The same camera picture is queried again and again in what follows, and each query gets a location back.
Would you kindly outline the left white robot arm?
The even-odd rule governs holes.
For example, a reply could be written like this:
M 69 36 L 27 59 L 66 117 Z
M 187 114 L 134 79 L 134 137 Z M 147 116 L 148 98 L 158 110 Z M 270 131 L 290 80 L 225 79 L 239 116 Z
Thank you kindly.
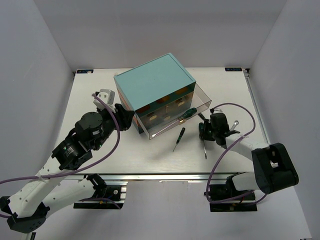
M 43 225 L 53 213 L 77 201 L 106 201 L 112 196 L 105 181 L 90 174 L 71 188 L 53 192 L 66 177 L 93 157 L 113 131 L 126 131 L 134 116 L 121 104 L 114 110 L 98 107 L 85 113 L 65 139 L 52 151 L 41 170 L 17 193 L 0 198 L 0 209 L 7 213 L 12 231 L 28 234 Z

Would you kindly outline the large green flathead screwdriver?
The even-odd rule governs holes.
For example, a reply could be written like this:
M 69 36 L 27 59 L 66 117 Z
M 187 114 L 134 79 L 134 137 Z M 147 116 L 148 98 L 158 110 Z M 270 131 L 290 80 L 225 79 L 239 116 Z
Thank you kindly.
M 203 150 L 204 150 L 204 158 L 207 160 L 207 150 L 206 150 L 206 145 L 205 145 L 205 139 L 204 139 L 204 123 L 200 122 L 198 124 L 198 130 L 199 130 L 199 139 L 202 142 L 203 145 Z

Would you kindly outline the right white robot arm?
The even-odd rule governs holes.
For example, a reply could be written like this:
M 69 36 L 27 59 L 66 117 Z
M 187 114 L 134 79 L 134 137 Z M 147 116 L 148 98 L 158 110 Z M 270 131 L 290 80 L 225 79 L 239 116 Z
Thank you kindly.
M 243 136 L 235 127 L 228 125 L 224 113 L 218 112 L 199 125 L 199 138 L 216 144 L 227 152 L 235 152 L 253 164 L 253 171 L 239 172 L 227 177 L 222 186 L 209 186 L 209 198 L 219 201 L 224 198 L 238 199 L 245 193 L 260 190 L 264 194 L 296 186 L 299 176 L 286 147 L 282 143 L 260 143 Z

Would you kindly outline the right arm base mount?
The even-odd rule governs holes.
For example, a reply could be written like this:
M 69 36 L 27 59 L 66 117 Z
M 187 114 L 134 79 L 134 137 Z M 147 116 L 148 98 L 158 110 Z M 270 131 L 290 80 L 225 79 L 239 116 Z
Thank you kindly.
M 210 184 L 208 193 L 204 196 L 212 202 L 222 201 L 220 203 L 210 203 L 209 208 L 212 213 L 235 213 L 235 212 L 257 212 L 257 204 L 254 203 L 256 196 L 249 190 L 236 190 L 231 175 L 226 178 L 224 184 Z

